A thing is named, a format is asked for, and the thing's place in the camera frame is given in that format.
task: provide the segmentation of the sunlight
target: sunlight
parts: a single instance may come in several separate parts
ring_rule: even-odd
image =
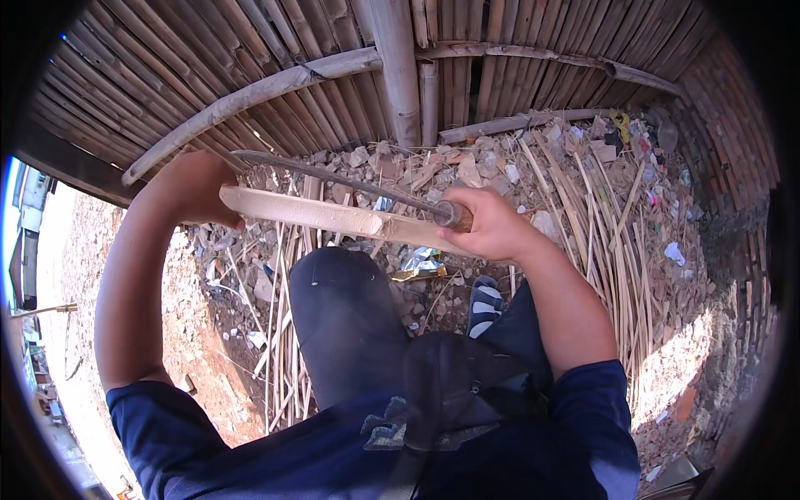
[[[694,380],[711,351],[712,314],[706,309],[647,357],[639,373],[639,400],[631,428],[651,422]]]

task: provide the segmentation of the bamboo wall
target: bamboo wall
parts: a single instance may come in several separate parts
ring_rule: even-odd
[[[374,45],[371,6],[384,1],[96,0],[59,42],[31,117],[125,169],[220,97],[297,64]],[[670,82],[714,31],[691,0],[408,2],[416,50],[447,40],[537,46],[605,57]],[[439,129],[531,107],[622,106],[658,94],[555,61],[485,56],[438,65]],[[228,151],[305,155],[393,132],[382,74],[373,71],[271,99],[192,143],[244,170]]]

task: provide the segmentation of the wooden beam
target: wooden beam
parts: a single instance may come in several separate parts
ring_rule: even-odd
[[[373,36],[383,60],[383,81],[398,146],[420,146],[419,88],[408,0],[370,0]]]
[[[231,210],[250,217],[470,255],[436,236],[435,224],[401,215],[238,186],[223,186],[219,197]]]
[[[547,59],[571,64],[573,66],[596,68],[605,71],[608,76],[616,78],[617,80],[650,86],[677,96],[682,95],[682,89],[679,85],[620,62],[601,57],[590,58],[578,54],[558,54],[552,50],[538,49],[536,47],[498,45],[485,42],[443,41],[437,43],[436,48],[417,52],[416,57],[421,60],[431,60],[440,58],[481,57],[484,55]]]
[[[232,94],[220,98],[156,142],[125,172],[122,176],[122,183],[130,186],[169,153],[206,130],[257,104],[269,101],[292,90],[299,90],[315,83],[320,83],[328,78],[340,78],[379,70],[381,67],[382,63],[378,52],[374,47],[367,47],[316,59],[302,66],[298,65],[251,83]]]
[[[127,208],[146,183],[122,185],[122,169],[104,162],[25,118],[15,131],[14,156],[90,196]]]
[[[453,144],[454,142],[461,142],[482,135],[499,134],[500,132],[521,129],[527,126],[544,125],[556,117],[561,117],[565,120],[587,120],[589,118],[594,118],[596,114],[608,116],[609,111],[610,110],[561,110],[518,114],[517,116],[508,118],[496,118],[489,122],[474,123],[457,129],[442,130],[439,132],[439,138],[441,139],[441,144]]]
[[[422,145],[436,146],[439,130],[439,64],[419,63],[419,101],[422,108]]]

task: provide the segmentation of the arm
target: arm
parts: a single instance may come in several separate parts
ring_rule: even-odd
[[[166,250],[180,222],[244,227],[219,199],[223,184],[235,185],[236,176],[221,159],[184,149],[130,204],[106,261],[95,311],[94,347],[106,392],[139,380],[172,384],[162,363]]]
[[[443,198],[466,206],[474,221],[471,232],[442,229],[441,238],[488,260],[517,262],[525,271],[554,378],[576,366],[616,359],[608,313],[564,252],[491,188],[451,187]]]

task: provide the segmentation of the right hand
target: right hand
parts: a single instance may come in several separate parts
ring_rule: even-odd
[[[472,230],[459,233],[443,227],[437,235],[486,260],[520,262],[542,238],[530,222],[514,212],[490,187],[452,186],[442,199],[461,203],[472,212]]]

